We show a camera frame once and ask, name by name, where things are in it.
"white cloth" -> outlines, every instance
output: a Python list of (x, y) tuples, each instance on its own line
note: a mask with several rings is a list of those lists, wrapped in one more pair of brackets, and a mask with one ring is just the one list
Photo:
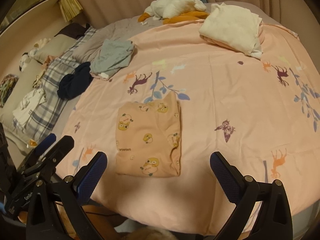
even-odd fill
[(204, 12), (206, 9), (200, 0), (156, 0), (144, 12), (153, 16), (154, 20), (160, 20), (192, 11)]
[(212, 4), (211, 14), (204, 21), (199, 33), (212, 39), (213, 43), (219, 41), (248, 56), (261, 59), (261, 20), (259, 15), (246, 8), (225, 3)]
[(12, 111), (13, 116), (21, 127), (25, 128), (34, 110), (39, 104), (42, 104), (45, 101), (46, 99), (43, 88), (34, 89), (25, 95), (17, 109)]

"black clamp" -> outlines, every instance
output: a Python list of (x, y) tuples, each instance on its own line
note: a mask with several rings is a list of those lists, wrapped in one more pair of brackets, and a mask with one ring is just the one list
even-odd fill
[(29, 204), (27, 240), (70, 240), (61, 222), (55, 201), (62, 202), (67, 216), (81, 240), (103, 240), (90, 223), (81, 205), (87, 203), (107, 167), (107, 156), (98, 152), (88, 165), (73, 177), (58, 183), (38, 180)]
[(4, 193), (4, 209), (6, 216), (16, 219), (19, 212), (27, 211), (33, 188), (38, 180), (50, 183), (56, 166), (73, 149), (74, 140), (71, 136), (64, 136), (39, 160), (39, 157), (56, 141), (56, 136), (50, 134), (23, 160), (16, 170), (10, 154), (8, 144), (0, 147), (0, 190)]
[(215, 240), (236, 240), (241, 235), (254, 205), (262, 201), (257, 219), (247, 240), (292, 240), (292, 217), (282, 182), (256, 182), (231, 166), (220, 152), (210, 157), (210, 166), (224, 193), (236, 208)]

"pink cloth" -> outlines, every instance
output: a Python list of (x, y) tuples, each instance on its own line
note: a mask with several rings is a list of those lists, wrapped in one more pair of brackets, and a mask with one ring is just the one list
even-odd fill
[(180, 175), (180, 116), (176, 94), (119, 108), (116, 173), (145, 178)]
[[(164, 25), (131, 38), (136, 51), (130, 65), (112, 82), (93, 80), (71, 113), (63, 134), (75, 139), (75, 147), (57, 174), (74, 174), (103, 151), (108, 167), (94, 200), (144, 224), (216, 235), (235, 207), (210, 169), (211, 153), (220, 151), (243, 175), (280, 179), (292, 215), (302, 211), (320, 198), (319, 73), (283, 27), (264, 26), (259, 61), (201, 39), (202, 22)], [(126, 78), (132, 72), (136, 76)], [(116, 174), (118, 109), (170, 90), (181, 107), (181, 175)]]

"beige pillow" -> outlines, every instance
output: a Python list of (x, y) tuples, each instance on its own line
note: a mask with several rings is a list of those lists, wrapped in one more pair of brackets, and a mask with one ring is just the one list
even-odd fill
[(53, 37), (52, 40), (49, 41), (42, 49), (39, 49), (33, 58), (41, 63), (44, 63), (47, 56), (61, 56), (61, 54), (72, 47), (76, 41), (77, 40), (66, 35), (59, 34)]
[(40, 71), (41, 64), (32, 59), (28, 64), (28, 67), (20, 74), (19, 80), (13, 88), (11, 95), (4, 104), (4, 107), (0, 110), (0, 122), (4, 129), (10, 131), (13, 135), (26, 143), (30, 138), (12, 125), (12, 111), (18, 107), (24, 96), (33, 90), (33, 82)]

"small stuffed toy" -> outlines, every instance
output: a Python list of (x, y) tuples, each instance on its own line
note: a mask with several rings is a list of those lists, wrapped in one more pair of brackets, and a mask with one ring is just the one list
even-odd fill
[(50, 40), (51, 39), (47, 39), (47, 38), (41, 39), (33, 45), (32, 50), (22, 54), (22, 57), (20, 59), (20, 65), (19, 65), (19, 70), (21, 72), (23, 72), (25, 70), (25, 68), (28, 66), (28, 63), (35, 56), (35, 54), (38, 52), (38, 50), (42, 49)]
[(206, 9), (200, 0), (156, 0), (145, 9), (138, 22), (152, 16), (153, 20), (168, 19), (192, 11), (204, 12)]
[(25, 70), (25, 68), (27, 67), (30, 60), (31, 60), (31, 58), (28, 56), (27, 52), (22, 54), (22, 57), (20, 59), (20, 64), (19, 64), (19, 70), (21, 72), (23, 72)]

